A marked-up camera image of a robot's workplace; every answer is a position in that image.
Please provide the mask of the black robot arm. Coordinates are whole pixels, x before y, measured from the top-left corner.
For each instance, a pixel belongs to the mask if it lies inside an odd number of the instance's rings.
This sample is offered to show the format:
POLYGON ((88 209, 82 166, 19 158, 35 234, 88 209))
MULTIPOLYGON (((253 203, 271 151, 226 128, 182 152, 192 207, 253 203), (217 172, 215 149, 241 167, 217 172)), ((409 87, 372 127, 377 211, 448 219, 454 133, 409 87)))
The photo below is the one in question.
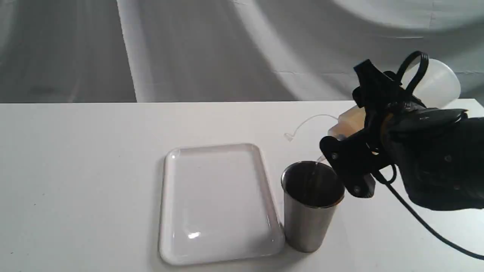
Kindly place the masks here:
POLYGON ((397 168, 411 202, 436 211, 483 209, 483 118, 444 106, 455 99, 452 83, 432 80, 424 60, 407 73, 382 72, 370 60, 356 65, 353 91, 364 110, 363 127, 344 139, 327 136, 320 150, 346 189, 370 198, 380 170, 397 168))

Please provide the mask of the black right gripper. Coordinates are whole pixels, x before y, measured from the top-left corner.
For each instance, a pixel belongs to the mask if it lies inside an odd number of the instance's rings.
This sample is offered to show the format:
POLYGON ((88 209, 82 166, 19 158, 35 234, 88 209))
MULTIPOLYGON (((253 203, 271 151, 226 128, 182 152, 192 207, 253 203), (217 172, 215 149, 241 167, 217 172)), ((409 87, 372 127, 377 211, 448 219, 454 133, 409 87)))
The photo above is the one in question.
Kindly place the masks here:
POLYGON ((320 151, 339 181, 356 198, 372 198, 380 169, 398 167, 403 178, 426 178, 421 164, 423 131, 419 118, 428 108, 401 87, 395 74, 383 74, 370 59, 353 67, 359 86, 353 91, 358 107, 397 105, 383 116, 365 114, 365 126, 343 140, 325 136, 320 151))

